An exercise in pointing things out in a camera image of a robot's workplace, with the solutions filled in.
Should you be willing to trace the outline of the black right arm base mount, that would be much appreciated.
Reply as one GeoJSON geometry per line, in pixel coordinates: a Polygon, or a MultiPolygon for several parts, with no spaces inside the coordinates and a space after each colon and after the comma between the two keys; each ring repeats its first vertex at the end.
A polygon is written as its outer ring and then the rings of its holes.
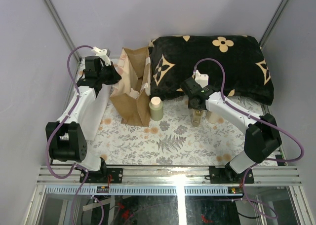
{"type": "Polygon", "coordinates": [[[225,166],[209,166],[209,175],[205,176],[212,184],[254,184],[252,170],[236,173],[229,164],[225,166]]]}

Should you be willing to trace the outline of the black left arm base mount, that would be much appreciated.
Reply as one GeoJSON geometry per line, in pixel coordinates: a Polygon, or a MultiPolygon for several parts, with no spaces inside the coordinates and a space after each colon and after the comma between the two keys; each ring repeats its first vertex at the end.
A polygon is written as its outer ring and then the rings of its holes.
{"type": "Polygon", "coordinates": [[[123,169],[108,167],[101,158],[101,167],[98,171],[89,171],[85,183],[100,184],[121,184],[123,179],[123,169]]]}

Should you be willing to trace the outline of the beige bottle wooden cap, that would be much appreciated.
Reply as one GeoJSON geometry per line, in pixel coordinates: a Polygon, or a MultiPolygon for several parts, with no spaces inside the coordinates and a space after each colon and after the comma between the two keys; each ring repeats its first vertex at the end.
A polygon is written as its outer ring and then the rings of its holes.
{"type": "Polygon", "coordinates": [[[206,112],[206,119],[211,124],[217,123],[220,120],[220,118],[221,118],[220,115],[218,115],[215,112],[210,112],[210,111],[206,112]]]}

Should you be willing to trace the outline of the green bottle beige cap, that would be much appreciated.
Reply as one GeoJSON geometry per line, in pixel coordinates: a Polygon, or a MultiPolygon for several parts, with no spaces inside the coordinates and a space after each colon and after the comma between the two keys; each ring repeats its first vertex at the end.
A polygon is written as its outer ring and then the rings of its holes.
{"type": "Polygon", "coordinates": [[[153,97],[149,102],[150,115],[153,121],[160,121],[163,118],[163,102],[160,97],[153,97]]]}

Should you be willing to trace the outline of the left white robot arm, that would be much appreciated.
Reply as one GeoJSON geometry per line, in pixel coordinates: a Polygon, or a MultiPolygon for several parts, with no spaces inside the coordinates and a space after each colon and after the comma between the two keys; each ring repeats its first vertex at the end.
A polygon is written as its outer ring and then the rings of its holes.
{"type": "Polygon", "coordinates": [[[65,112],[45,128],[49,157],[79,164],[91,171],[92,179],[98,183],[107,179],[108,170],[102,167],[102,159],[89,151],[87,142],[94,140],[111,86],[120,79],[107,55],[87,56],[83,75],[76,81],[74,96],[65,112]]]}

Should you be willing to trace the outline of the brown canvas bag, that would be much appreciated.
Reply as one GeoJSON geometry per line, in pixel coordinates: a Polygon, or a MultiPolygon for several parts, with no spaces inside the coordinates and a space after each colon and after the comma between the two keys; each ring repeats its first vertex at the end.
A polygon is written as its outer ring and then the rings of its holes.
{"type": "Polygon", "coordinates": [[[148,127],[150,123],[150,82],[151,61],[147,47],[132,50],[123,48],[116,64],[121,80],[113,85],[110,100],[122,117],[122,123],[132,126],[148,127]],[[133,88],[139,97],[129,96],[133,88]]]}

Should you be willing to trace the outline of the small white bottle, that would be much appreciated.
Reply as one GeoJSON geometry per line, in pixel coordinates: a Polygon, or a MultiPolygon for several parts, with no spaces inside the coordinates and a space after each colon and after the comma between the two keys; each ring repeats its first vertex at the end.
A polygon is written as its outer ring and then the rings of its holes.
{"type": "Polygon", "coordinates": [[[133,88],[131,88],[131,90],[130,90],[130,93],[129,93],[129,96],[130,97],[132,97],[132,98],[134,98],[134,99],[137,99],[138,97],[139,97],[139,92],[138,91],[136,91],[136,90],[134,90],[133,88]]]}

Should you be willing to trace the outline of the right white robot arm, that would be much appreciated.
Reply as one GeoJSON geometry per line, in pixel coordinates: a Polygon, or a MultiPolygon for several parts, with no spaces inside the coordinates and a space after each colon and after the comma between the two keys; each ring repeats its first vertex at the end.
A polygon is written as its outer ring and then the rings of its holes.
{"type": "Polygon", "coordinates": [[[271,114],[260,116],[250,112],[210,85],[202,88],[192,77],[181,83],[181,88],[189,98],[189,108],[216,113],[245,135],[243,151],[225,166],[229,182],[238,182],[247,168],[263,162],[281,146],[279,131],[270,126],[277,125],[271,114]]]}

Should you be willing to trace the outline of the clear amber pump bottle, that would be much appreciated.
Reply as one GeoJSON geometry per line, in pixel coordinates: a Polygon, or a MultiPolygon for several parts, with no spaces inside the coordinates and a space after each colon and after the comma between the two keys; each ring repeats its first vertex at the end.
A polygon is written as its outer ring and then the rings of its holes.
{"type": "Polygon", "coordinates": [[[192,125],[198,127],[204,114],[204,110],[192,109],[192,125]]]}

